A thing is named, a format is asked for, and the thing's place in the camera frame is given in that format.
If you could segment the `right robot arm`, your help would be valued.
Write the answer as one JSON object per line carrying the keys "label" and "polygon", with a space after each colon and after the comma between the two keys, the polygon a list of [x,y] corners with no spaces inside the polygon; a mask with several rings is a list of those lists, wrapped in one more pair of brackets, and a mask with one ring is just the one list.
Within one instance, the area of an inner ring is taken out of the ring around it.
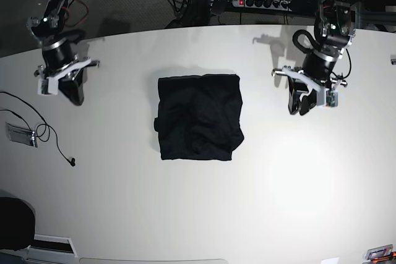
{"label": "right robot arm", "polygon": [[38,0],[35,13],[28,18],[27,28],[36,39],[45,65],[36,74],[41,78],[54,77],[75,63],[71,44],[85,38],[85,32],[69,25],[68,12],[76,0]]}

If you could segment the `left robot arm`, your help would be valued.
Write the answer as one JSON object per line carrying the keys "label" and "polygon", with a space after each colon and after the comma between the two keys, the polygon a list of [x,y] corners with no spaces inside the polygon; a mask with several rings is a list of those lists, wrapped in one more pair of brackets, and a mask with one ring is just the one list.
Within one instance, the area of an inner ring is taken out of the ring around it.
{"label": "left robot arm", "polygon": [[[193,13],[190,21],[197,17],[203,18],[208,12],[214,12],[221,0],[203,0],[201,3],[191,2],[190,6],[201,9],[200,14]],[[335,62],[342,57],[351,43],[355,30],[352,25],[350,0],[313,0],[316,12],[314,34],[298,30],[293,35],[293,44],[306,58],[299,69],[274,70],[273,74],[288,77],[291,95],[309,93],[313,95],[334,95],[336,88],[345,83],[345,78],[338,76],[331,80]],[[53,34],[42,47],[46,68],[40,71],[40,91],[47,95],[58,94],[63,80],[70,74],[79,74],[80,70],[92,66],[91,60],[80,62],[75,59],[71,43],[77,44],[84,37],[80,30],[70,30]]]}

